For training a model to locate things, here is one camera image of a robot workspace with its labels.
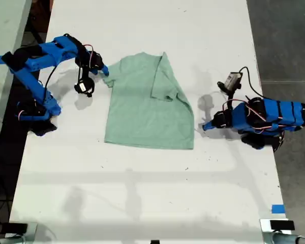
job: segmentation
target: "t-shirt sleeve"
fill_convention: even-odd
[[[172,79],[175,79],[172,68],[167,57],[163,56],[156,70],[151,97],[163,101],[173,101],[178,90]]]
[[[121,76],[121,61],[108,67],[109,76],[104,76],[103,81],[109,87],[114,86],[114,82]]]

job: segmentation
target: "floor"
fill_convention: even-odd
[[[264,95],[305,103],[305,0],[247,1]],[[22,44],[33,41],[28,33]],[[0,136],[0,172],[5,172],[0,175],[1,221],[9,216],[27,130],[10,115],[16,99],[27,96],[15,79]],[[305,235],[305,128],[286,133],[275,158],[287,217],[295,222],[296,233]]]

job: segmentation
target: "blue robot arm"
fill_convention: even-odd
[[[20,107],[20,111],[16,114],[19,120],[45,121],[60,114],[61,108],[47,90],[47,83],[44,87],[32,75],[32,72],[54,67],[53,73],[61,62],[72,58],[75,58],[76,64],[82,69],[82,77],[78,79],[75,90],[91,97],[95,83],[89,78],[89,72],[98,74],[98,71],[102,71],[104,75],[108,76],[108,68],[98,53],[94,50],[88,51],[84,45],[69,34],[56,37],[49,43],[19,48],[13,54],[7,52],[0,56],[0,64],[6,64],[10,71],[32,92],[35,99],[31,105],[30,103],[17,104]]]
[[[244,143],[256,149],[272,145],[276,151],[283,143],[284,131],[298,131],[305,127],[305,104],[277,101],[260,95],[262,98],[249,99],[233,108],[233,95],[236,89],[240,89],[241,78],[241,71],[232,72],[225,83],[218,82],[220,89],[229,96],[228,108],[217,112],[213,120],[202,128],[204,131],[213,128],[234,128],[243,135]]]

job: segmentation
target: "green t-shirt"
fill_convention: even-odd
[[[113,90],[105,142],[193,149],[193,113],[166,53],[127,56],[109,71],[104,82]]]

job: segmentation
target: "table surface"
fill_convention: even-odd
[[[201,134],[226,97],[217,81],[248,66],[261,91],[245,0],[58,0],[47,41],[69,33],[106,65],[167,52],[195,116],[193,150],[104,143],[111,90],[96,77],[93,98],[77,94],[78,69],[63,62],[48,89],[58,130],[27,137],[11,221],[39,223],[39,242],[263,243],[259,219],[282,204],[271,148],[254,150],[231,130]],[[51,69],[40,74],[45,81]],[[235,98],[255,94],[247,75]]]
[[[0,55],[20,47],[32,0],[0,0]],[[5,115],[13,75],[0,65],[0,131]]]

